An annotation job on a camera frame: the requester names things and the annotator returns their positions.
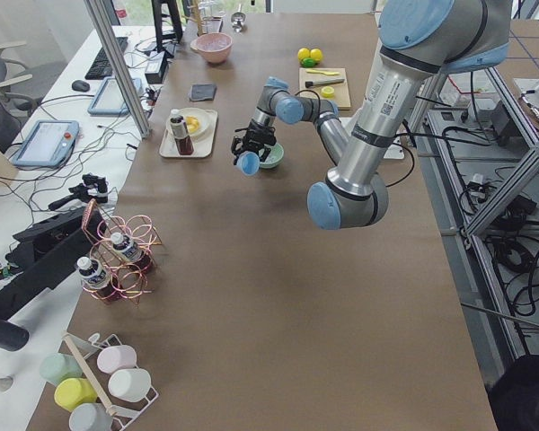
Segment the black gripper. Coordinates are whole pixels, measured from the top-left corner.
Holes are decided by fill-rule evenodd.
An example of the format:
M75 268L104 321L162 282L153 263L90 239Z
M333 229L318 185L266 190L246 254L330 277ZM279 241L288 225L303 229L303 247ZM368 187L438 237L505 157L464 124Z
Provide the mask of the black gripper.
M239 156L245 151L260 153L260 161L265 163L270 157L272 147L277 143L275 137L275 128L269 125L263 125L255 120L251 120L246 128L243 138L233 137L231 144L231 153L234 156L233 164L236 165Z

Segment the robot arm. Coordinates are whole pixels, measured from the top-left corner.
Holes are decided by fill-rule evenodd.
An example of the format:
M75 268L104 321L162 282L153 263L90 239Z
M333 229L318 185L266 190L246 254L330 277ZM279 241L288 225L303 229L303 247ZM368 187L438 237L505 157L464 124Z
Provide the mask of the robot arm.
M508 53L512 4L509 1L390 1L381 13L379 71L355 123L346 131L337 107L325 99L292 95L287 83L271 77L242 137L231 146L234 165L255 174L276 144L273 122L314 124L334 165L311 186L307 208L324 230L378 222L388 193L377 173L387 148L422 83L438 73L481 70Z

